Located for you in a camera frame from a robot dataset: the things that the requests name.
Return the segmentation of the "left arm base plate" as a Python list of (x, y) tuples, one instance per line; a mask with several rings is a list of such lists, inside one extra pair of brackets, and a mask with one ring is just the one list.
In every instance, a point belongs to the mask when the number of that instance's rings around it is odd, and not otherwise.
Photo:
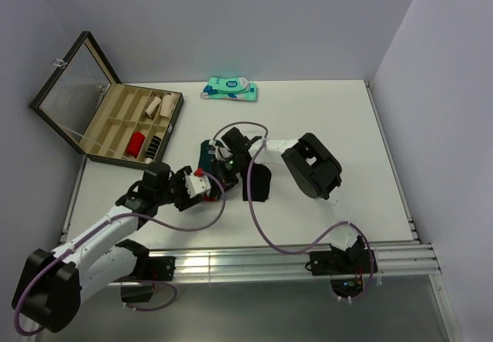
[(139, 258), (130, 275), (120, 277), (119, 280), (171, 281), (176, 269), (175, 265), (176, 258), (174, 256)]

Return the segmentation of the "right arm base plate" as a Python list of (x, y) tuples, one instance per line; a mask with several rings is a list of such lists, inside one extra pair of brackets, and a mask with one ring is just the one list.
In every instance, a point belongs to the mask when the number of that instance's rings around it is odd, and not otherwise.
[(378, 271), (377, 261), (371, 261), (367, 251), (356, 256), (354, 260), (349, 260), (345, 253), (336, 251), (313, 251), (309, 253), (309, 261), (305, 264), (305, 269), (313, 276), (334, 276), (334, 275), (357, 275), (369, 274)]

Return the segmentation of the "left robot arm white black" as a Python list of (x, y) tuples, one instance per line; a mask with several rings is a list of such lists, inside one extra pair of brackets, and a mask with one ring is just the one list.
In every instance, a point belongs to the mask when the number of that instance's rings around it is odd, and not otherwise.
[(12, 298), (18, 334), (35, 335), (22, 328), (21, 316), (36, 322), (40, 330), (58, 332), (109, 283), (126, 277), (141, 281), (150, 270), (149, 251), (129, 235), (148, 222), (160, 224), (155, 216), (161, 206), (173, 204), (184, 211), (210, 192), (226, 197), (223, 184), (201, 169), (185, 166), (173, 172), (166, 163), (150, 163), (142, 179), (89, 229), (54, 250), (37, 249), (29, 255)]

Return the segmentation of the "dark green patterned sock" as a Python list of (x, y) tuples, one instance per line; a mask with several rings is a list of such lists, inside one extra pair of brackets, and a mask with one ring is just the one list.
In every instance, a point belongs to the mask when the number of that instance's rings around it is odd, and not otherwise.
[(214, 158), (208, 152), (209, 139), (200, 143), (200, 157), (197, 167), (215, 176), (220, 182), (223, 181), (223, 162)]

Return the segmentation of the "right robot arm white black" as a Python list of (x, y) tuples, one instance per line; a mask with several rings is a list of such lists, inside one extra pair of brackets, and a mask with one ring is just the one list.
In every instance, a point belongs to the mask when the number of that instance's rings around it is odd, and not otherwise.
[(304, 249), (285, 250), (274, 244), (260, 226), (253, 203), (264, 203), (270, 195), (272, 172), (266, 164), (284, 165), (306, 197), (312, 199), (329, 213), (330, 200), (337, 201), (335, 193), (342, 183), (342, 166), (336, 157), (313, 134), (307, 132), (298, 139), (267, 139), (263, 136), (249, 139), (237, 127), (232, 127), (222, 137), (202, 143), (199, 167), (215, 176), (225, 191), (243, 185), (243, 200), (248, 202), (254, 226), (263, 240), (274, 250), (283, 254), (301, 254), (311, 250), (324, 238), (330, 238), (330, 251), (325, 261), (329, 267), (341, 272), (351, 272), (363, 259), (366, 248), (364, 234), (348, 220), (332, 223), (318, 238)]

